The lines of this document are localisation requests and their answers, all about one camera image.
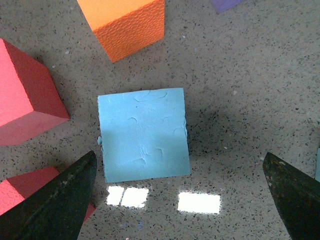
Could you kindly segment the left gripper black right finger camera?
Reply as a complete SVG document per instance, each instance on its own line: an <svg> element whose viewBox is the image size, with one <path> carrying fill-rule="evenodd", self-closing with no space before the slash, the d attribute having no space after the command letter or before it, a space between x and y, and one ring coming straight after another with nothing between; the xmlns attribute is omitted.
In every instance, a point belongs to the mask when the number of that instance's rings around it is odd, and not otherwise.
<svg viewBox="0 0 320 240"><path fill-rule="evenodd" d="M320 238L320 183L268 152L263 172L276 209L293 240Z"/></svg>

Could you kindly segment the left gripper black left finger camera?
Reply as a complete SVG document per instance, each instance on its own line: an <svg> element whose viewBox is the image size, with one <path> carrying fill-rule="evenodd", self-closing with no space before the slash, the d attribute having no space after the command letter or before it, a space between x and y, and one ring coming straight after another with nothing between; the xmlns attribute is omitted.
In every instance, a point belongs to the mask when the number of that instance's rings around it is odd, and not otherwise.
<svg viewBox="0 0 320 240"><path fill-rule="evenodd" d="M97 174L89 151L30 197L0 217L2 240L76 240Z"/></svg>

